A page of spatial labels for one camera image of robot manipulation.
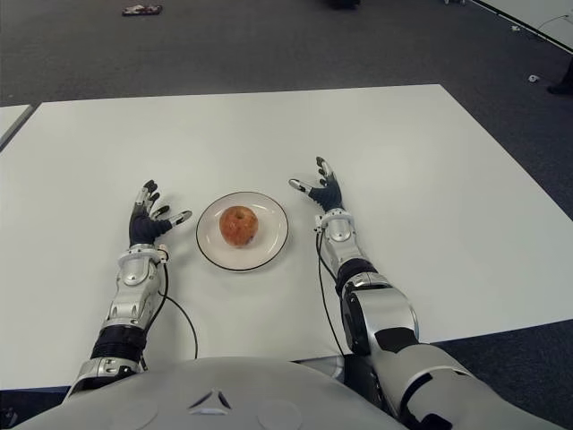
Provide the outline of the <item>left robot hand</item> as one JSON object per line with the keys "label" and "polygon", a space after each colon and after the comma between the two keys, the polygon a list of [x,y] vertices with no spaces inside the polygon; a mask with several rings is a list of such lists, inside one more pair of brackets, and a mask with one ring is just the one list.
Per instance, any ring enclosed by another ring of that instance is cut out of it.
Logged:
{"label": "left robot hand", "polygon": [[130,246],[154,245],[159,237],[192,217],[190,210],[172,214],[168,204],[154,208],[159,197],[154,180],[147,181],[138,192],[128,226]]}

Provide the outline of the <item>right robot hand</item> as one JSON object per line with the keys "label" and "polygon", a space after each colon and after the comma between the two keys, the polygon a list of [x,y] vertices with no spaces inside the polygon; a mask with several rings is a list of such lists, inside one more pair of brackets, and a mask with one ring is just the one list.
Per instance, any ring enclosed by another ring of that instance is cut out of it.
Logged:
{"label": "right robot hand", "polygon": [[307,195],[312,201],[317,203],[324,212],[334,209],[343,209],[343,198],[335,172],[323,157],[315,158],[318,167],[320,187],[311,186],[299,179],[291,178],[289,185],[296,191]]}

